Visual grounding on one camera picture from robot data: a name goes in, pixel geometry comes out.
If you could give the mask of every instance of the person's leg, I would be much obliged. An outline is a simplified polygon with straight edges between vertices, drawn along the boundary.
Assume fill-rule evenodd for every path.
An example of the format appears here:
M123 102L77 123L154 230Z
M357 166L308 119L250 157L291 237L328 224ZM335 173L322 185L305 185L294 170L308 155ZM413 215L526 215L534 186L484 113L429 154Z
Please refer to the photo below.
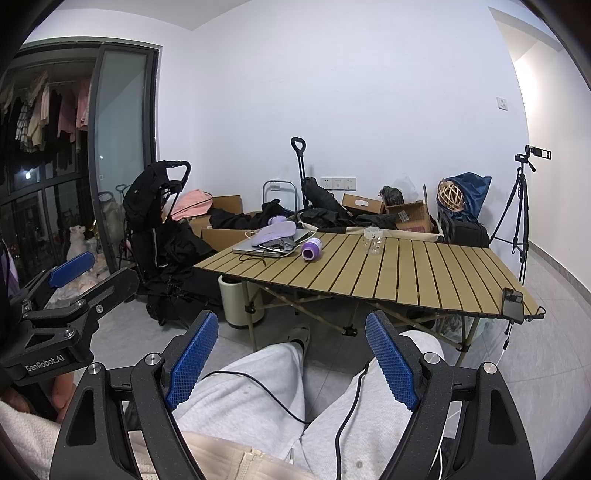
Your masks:
M422 352L435 352L443 358L441 345L431 335L410 331L410 337ZM309 468L320 479L336 476L335 436L349 412L357 389L356 375L345 393L330 405L306 429L301 449L294 447L296 465ZM340 436L343 479L377 479L396 449L411 413L395 400L374 358L362 379L355 412Z
M263 383L294 415L304 419L302 348L288 342L270 345L222 370L247 373ZM304 424L294 420L252 380L215 374L199 381L174 417L181 431L249 445L285 458Z

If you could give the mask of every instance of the white cat figurine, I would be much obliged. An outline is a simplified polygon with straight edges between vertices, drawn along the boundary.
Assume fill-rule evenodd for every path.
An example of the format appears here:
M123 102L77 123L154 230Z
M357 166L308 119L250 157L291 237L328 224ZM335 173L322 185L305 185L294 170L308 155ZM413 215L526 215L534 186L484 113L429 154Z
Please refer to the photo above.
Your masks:
M86 227L84 226L76 225L70 227L70 248L68 249L68 254L66 255L67 261L70 261L72 258L86 252L84 232L86 232Z

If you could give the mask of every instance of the wall outlet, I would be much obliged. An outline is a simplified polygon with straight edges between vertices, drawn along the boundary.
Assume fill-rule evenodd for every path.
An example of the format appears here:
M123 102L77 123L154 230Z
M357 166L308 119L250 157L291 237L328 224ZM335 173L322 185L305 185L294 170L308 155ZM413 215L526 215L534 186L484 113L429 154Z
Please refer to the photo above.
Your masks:
M501 110L508 110L508 108L507 108L507 100L505 100L504 98L497 97L496 98L496 103L497 103L497 105L499 106L499 108Z
M344 190L345 179L333 179L333 190Z
M343 179L345 190L357 190L357 179Z
M324 188L325 190L332 190L333 189L332 180L333 179L330 177L322 177L320 179L320 186L322 188Z

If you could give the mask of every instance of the laptop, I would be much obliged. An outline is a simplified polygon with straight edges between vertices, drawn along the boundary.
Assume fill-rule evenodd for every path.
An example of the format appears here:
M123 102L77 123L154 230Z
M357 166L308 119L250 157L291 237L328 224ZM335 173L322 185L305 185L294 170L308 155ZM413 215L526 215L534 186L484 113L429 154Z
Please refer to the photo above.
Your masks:
M299 245L306 238L314 235L314 232L312 232L311 230L297 229L295 232L295 235L290 237L290 239L292 239L296 245ZM245 239L239 244L234 245L234 247L232 247L232 252L234 252L235 254L255 255L258 257L265 256L268 258L282 257L285 255L285 253L287 253L273 252L265 248L253 247L251 245L251 240L249 238Z

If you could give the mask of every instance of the black cable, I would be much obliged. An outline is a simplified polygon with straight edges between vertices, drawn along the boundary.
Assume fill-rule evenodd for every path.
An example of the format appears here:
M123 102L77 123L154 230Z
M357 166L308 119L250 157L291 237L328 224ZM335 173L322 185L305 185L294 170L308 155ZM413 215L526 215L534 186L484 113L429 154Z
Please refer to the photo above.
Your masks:
M275 400L281 406L281 408L283 408L283 410L285 410L294 420L297 420L300 423L303 423L304 425L309 425L309 424L312 423L310 421L304 421L304 420L299 419L298 417L296 417L292 412L289 411L289 409L283 403L281 403L281 401L275 395L273 395L273 393L271 392L271 390L269 390L265 385L263 385L256 378L250 376L249 374L246 374L244 372L230 372L228 370L216 370L214 372L208 373L201 380L205 380L207 377L211 377L213 374L229 374L229 375L238 375L240 377L249 378L254 383L256 383L257 385L259 385L259 387L261 387L264 391L266 391L271 396L271 398L273 400Z
M353 405L351 405L351 409L349 410L349 413L345 417L345 420L340 425L339 430L336 433L336 437L335 437L336 480L340 480L341 470L342 470L342 465L341 465L341 461L342 460L341 460L341 457L340 457L340 434L343 433L343 430L345 429L345 426L347 425L347 422L349 421L349 419L351 418L351 415L353 415L353 412L355 411L355 407L357 406L357 402L359 400L359 393L361 392L361 380L367 374L368 369L369 369L369 362L367 362L365 364L365 369L363 369L363 372L361 372L361 374L360 374L360 376L359 376L359 378L357 380L357 392L355 392L355 400L353 400Z

